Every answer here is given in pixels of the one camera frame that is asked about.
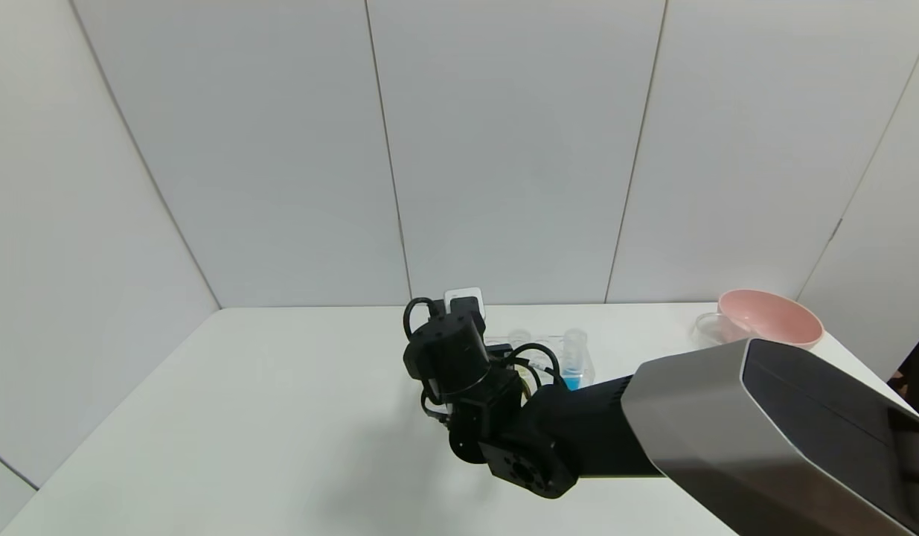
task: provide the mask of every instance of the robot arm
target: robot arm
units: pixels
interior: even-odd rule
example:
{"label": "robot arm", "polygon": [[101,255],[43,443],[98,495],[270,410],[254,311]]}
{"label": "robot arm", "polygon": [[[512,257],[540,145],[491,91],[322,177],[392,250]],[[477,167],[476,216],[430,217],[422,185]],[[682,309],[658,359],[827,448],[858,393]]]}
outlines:
{"label": "robot arm", "polygon": [[481,299],[425,302],[425,325],[404,319],[421,404],[500,479],[554,499],[666,476],[741,534],[919,534],[919,417],[805,350],[742,340],[569,391],[534,345],[553,380],[523,404],[527,362],[483,343]]}

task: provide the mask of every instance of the black cable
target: black cable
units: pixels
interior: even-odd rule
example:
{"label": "black cable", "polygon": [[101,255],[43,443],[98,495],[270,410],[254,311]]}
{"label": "black cable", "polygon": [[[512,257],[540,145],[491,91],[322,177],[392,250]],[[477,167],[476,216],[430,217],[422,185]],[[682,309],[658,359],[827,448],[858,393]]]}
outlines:
{"label": "black cable", "polygon": [[449,414],[432,411],[426,407],[426,400],[428,399],[429,397],[426,397],[426,390],[423,389],[423,392],[419,395],[419,406],[423,408],[423,413],[429,415],[429,417],[435,418],[435,420],[440,421],[440,423],[446,423],[446,420],[449,420]]}
{"label": "black cable", "polygon": [[[506,359],[503,360],[503,363],[517,364],[518,366],[526,367],[533,374],[533,378],[535,379],[535,390],[538,390],[538,388],[542,386],[542,381],[538,379],[538,373],[535,372],[534,367],[531,366],[530,360],[527,360],[524,357],[506,357]],[[542,369],[542,372],[545,372],[548,374],[548,376],[551,376],[552,383],[558,383],[561,386],[565,385],[565,380],[562,379],[561,374],[555,372],[555,370],[545,367]]]}
{"label": "black cable", "polygon": [[517,364],[518,366],[525,367],[528,372],[531,373],[531,377],[535,380],[535,390],[538,391],[538,388],[542,386],[542,381],[538,377],[538,373],[535,372],[531,363],[528,362],[524,357],[506,357],[507,362],[510,364]]}
{"label": "black cable", "polygon": [[406,309],[403,311],[403,331],[406,333],[406,338],[409,339],[412,336],[412,329],[409,329],[409,315],[412,313],[412,308],[416,306],[417,303],[426,303],[426,307],[429,308],[429,315],[436,316],[439,314],[438,309],[436,309],[436,304],[429,298],[413,298],[409,303],[406,304]]}
{"label": "black cable", "polygon": [[551,360],[551,369],[555,370],[555,373],[552,376],[561,377],[562,369],[560,366],[558,366],[558,357],[555,357],[555,353],[552,352],[548,346],[545,346],[545,344],[539,344],[538,342],[526,342],[525,344],[514,349],[513,353],[510,353],[509,357],[506,357],[506,359],[510,359],[511,357],[518,357],[519,354],[525,352],[526,350],[538,350],[539,352],[544,353],[545,356],[548,356],[548,358]]}

